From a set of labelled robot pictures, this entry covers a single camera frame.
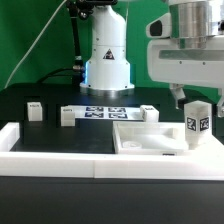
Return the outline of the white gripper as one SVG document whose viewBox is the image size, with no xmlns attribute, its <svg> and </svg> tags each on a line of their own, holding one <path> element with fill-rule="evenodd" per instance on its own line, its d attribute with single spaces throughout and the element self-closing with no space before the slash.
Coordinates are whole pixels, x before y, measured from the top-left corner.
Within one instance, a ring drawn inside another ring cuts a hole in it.
<svg viewBox="0 0 224 224">
<path fill-rule="evenodd" d="M 205 49 L 179 49 L 171 39 L 151 40 L 147 47 L 147 67 L 153 81 L 171 83 L 175 107 L 186 100 L 183 85 L 220 88 L 217 116 L 224 117 L 224 36 L 215 36 Z"/>
</svg>

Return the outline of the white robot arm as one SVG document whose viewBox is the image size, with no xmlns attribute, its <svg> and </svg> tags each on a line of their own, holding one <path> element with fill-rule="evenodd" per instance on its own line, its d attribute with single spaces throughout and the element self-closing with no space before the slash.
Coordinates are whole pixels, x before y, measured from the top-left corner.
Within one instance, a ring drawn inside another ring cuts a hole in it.
<svg viewBox="0 0 224 224">
<path fill-rule="evenodd" d="M 217 88 L 216 113 L 224 117 L 224 0 L 163 0 L 168 12 L 146 26 L 147 67 L 152 80 L 167 83 L 180 104 L 185 85 Z M 130 91 L 126 22 L 112 6 L 118 0 L 78 0 L 80 15 L 93 17 L 92 56 L 83 91 Z"/>
</svg>

